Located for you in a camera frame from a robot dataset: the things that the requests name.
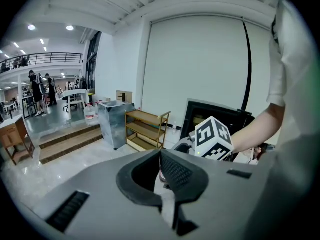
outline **wooden cart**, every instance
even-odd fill
[[[125,113],[125,139],[126,143],[137,151],[162,149],[164,147],[166,132],[171,111],[157,116],[141,110]]]
[[[8,119],[0,125],[0,142],[15,166],[22,157],[33,157],[35,146],[27,132],[22,114]],[[18,145],[24,146],[25,149],[19,151]],[[11,147],[14,148],[12,154],[8,150]]]

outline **plastic water bottle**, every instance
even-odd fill
[[[88,126],[94,126],[99,123],[96,109],[93,106],[87,105],[84,108],[84,119]]]
[[[177,132],[177,122],[174,122],[172,129],[173,129],[172,134],[175,134]]]

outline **black vent grille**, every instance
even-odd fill
[[[46,222],[55,229],[64,232],[88,197],[87,193],[74,192]]]
[[[189,184],[192,171],[168,156],[161,157],[161,171],[167,178],[173,192]]]

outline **metal railing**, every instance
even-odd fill
[[[14,70],[21,67],[27,67],[30,65],[38,65],[45,63],[81,63],[81,53],[64,53],[64,52],[52,52],[52,53],[35,53],[23,56],[17,56],[6,59],[0,62],[1,73]]]

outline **wooden stairs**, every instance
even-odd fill
[[[44,165],[103,138],[100,125],[77,125],[40,139],[40,162]]]

